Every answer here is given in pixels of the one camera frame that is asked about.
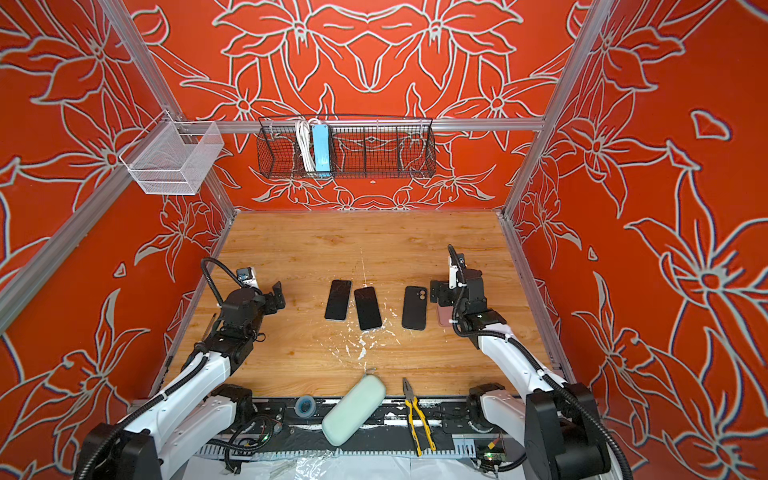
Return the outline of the black phone case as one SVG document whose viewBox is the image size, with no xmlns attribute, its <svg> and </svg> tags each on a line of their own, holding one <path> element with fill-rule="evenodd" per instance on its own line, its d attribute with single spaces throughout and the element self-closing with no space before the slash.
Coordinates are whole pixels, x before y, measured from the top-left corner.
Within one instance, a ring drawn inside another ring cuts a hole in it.
<svg viewBox="0 0 768 480">
<path fill-rule="evenodd" d="M 424 331 L 427 323 L 427 305 L 428 292 L 425 287 L 407 286 L 404 291 L 402 327 Z"/>
</svg>

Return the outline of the pink phone case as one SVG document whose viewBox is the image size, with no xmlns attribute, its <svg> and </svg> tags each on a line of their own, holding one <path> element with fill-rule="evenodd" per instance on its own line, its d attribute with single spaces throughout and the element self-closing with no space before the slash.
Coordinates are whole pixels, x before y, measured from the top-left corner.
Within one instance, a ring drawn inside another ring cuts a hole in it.
<svg viewBox="0 0 768 480">
<path fill-rule="evenodd" d="M 451 328 L 453 320 L 452 306 L 437 306 L 438 324 L 443 328 Z"/>
</svg>

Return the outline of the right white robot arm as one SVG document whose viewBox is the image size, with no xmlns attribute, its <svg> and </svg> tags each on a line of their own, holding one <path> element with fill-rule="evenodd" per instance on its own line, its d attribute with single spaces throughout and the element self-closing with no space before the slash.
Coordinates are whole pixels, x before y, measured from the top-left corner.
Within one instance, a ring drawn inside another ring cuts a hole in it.
<svg viewBox="0 0 768 480">
<path fill-rule="evenodd" d="M 474 424 L 499 428 L 520 448 L 510 460 L 483 452 L 471 465 L 484 474 L 521 470 L 526 479 L 604 479 L 634 474 L 619 442 L 603 424 L 591 390 L 547 368 L 523 345 L 503 316 L 489 307 L 481 271 L 448 249 L 449 277 L 430 294 L 451 310 L 453 332 L 501 370 L 512 388 L 482 385 L 467 403 Z"/>
</svg>

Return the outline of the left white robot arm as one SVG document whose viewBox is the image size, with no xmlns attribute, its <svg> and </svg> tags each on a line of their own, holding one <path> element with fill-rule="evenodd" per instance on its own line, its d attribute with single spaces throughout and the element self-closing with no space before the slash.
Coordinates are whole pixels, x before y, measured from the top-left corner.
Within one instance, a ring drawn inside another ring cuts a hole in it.
<svg viewBox="0 0 768 480">
<path fill-rule="evenodd" d="M 262 291 L 249 269 L 230 270 L 201 260 L 203 277 L 219 314 L 197 342 L 180 374 L 115 424 L 87 435 L 77 479 L 170 479 L 220 432 L 256 417 L 249 389 L 228 380 L 263 341 L 265 317 L 286 306 L 281 283 Z"/>
</svg>

